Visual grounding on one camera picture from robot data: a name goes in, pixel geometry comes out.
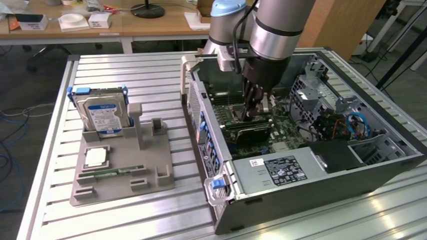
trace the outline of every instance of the motherboard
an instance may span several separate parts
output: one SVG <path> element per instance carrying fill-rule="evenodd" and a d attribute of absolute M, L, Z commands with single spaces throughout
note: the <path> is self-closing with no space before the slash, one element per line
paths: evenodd
<path fill-rule="evenodd" d="M 212 100 L 216 120 L 233 160 L 297 149 L 309 140 L 298 132 L 284 101 L 270 101 L 272 111 L 246 122 L 241 121 L 241 96 L 221 95 Z"/>

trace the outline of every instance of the floor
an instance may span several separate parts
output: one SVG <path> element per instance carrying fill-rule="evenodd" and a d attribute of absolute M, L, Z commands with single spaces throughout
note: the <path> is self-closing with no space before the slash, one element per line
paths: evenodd
<path fill-rule="evenodd" d="M 378 32 L 385 20 L 376 20 L 368 29 L 368 33 L 374 36 Z M 394 23 L 390 27 L 384 40 L 386 40 L 393 32 L 398 30 L 401 26 Z M 397 45 L 396 50 L 385 55 L 386 60 L 380 61 L 373 74 L 380 78 L 393 62 L 398 58 L 401 52 L 410 44 L 412 39 L 417 36 L 414 32 L 402 39 Z M 134 44 L 134 48 L 138 52 L 169 52 L 173 51 L 174 43 L 169 41 L 162 42 L 141 42 Z M 185 42 L 185 50 L 194 50 L 200 46 L 197 40 Z M 0 56 L 0 76 L 1 76 L 1 88 L 0 88 L 0 110 L 7 108 L 35 106 L 38 104 L 51 103 L 55 100 L 55 94 L 61 83 L 62 72 L 65 68 L 66 56 L 58 50 L 54 50 L 47 56 L 37 63 L 37 72 L 27 73 L 25 71 L 25 60 L 29 56 L 41 49 L 42 46 L 31 46 L 31 52 L 23 52 L 19 46 L 14 46 L 9 53 Z M 96 50 L 93 44 L 74 44 L 68 45 L 66 48 L 78 55 L 90 54 L 120 54 L 121 46 L 118 43 L 104 43 L 102 49 Z M 400 69 L 404 69 L 408 63 L 417 59 L 417 57 L 427 50 L 427 44 L 424 43 L 416 49 L 414 53 L 406 60 L 406 63 Z M 352 57 L 350 60 L 356 63 L 362 61 L 357 57 Z M 370 63 L 362 63 L 368 68 L 372 68 L 376 61 Z M 424 94 L 427 84 L 427 65 L 418 68 L 418 72 L 410 70 L 405 71 L 394 83 L 386 88 L 386 91 L 402 110 L 412 116 L 412 118 L 427 127 L 427 113 L 424 112 L 424 104 L 427 102 L 427 94 Z M 368 73 L 368 69 L 361 64 L 352 64 L 353 68 L 364 75 Z M 369 81 L 374 82 L 372 75 L 366 77 Z M 51 111 L 51 106 L 37 108 L 31 114 L 43 114 Z M 13 121 L 23 121 L 23 116 L 15 116 L 10 118 Z M 9 208 L 0 213 L 0 235 L 1 239 L 14 239 L 19 227 L 22 210 L 25 208 L 25 202 L 27 193 L 30 190 L 31 180 L 37 168 L 38 156 L 42 149 L 43 138 L 49 125 L 49 116 L 31 117 L 27 120 L 27 133 L 11 144 L 7 149 L 15 159 L 19 166 L 19 175 L 23 183 L 22 197 L 15 201 Z M 0 119 L 0 136 L 3 138 L 18 127 L 18 124 L 5 122 Z M 0 178 L 3 176 L 6 168 L 0 168 Z M 3 182 L 0 183 L 0 208 L 6 203 L 15 199 L 19 194 L 21 184 L 15 172 L 11 172 Z"/>

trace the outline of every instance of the aluminum slotted table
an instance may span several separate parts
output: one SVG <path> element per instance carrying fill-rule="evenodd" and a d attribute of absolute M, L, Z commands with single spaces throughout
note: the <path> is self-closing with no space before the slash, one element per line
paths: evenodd
<path fill-rule="evenodd" d="M 427 133 L 340 57 L 322 50 L 401 125 L 427 144 Z M 237 232 L 214 235 L 180 103 L 180 58 L 196 52 L 70 56 L 59 85 L 17 239 L 427 239 L 427 164 L 396 176 L 374 192 Z M 346 86 L 333 73 L 341 96 Z M 172 152 L 174 189 L 72 207 L 69 197 L 82 122 L 66 87 L 125 84 L 141 103 L 141 122 L 161 117 Z"/>

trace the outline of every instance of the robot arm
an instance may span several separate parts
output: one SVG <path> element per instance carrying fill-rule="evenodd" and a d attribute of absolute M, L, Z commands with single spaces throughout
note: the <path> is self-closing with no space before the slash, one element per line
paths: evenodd
<path fill-rule="evenodd" d="M 248 35 L 250 31 L 246 52 L 240 57 L 242 64 L 242 97 L 244 112 L 241 119 L 249 121 L 253 116 L 268 111 L 268 102 L 272 88 L 280 82 L 286 69 L 289 56 L 297 45 L 304 25 L 314 4 L 314 0 L 257 0 L 253 1 L 252 12 L 245 14 L 242 7 L 236 11 L 242 1 L 232 1 L 232 14 L 217 15 L 216 8 L 226 9 L 229 0 L 214 0 L 212 6 L 212 20 L 209 41 L 204 48 L 205 53 L 216 48 L 217 63 L 222 71 L 234 70 L 240 73 L 238 61 L 230 45 L 236 38 Z M 230 31 L 246 16 L 245 24 L 236 28 L 236 38 Z"/>

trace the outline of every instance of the hard drive label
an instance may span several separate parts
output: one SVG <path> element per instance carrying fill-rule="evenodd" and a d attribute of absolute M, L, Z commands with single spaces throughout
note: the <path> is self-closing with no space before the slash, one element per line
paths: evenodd
<path fill-rule="evenodd" d="M 264 165 L 276 186 L 306 179 L 301 166 L 293 156 L 264 161 Z"/>
<path fill-rule="evenodd" d="M 92 118 L 94 129 L 102 134 L 120 132 L 120 118 L 114 115 L 117 106 L 114 104 L 101 104 L 88 106 L 88 112 Z"/>

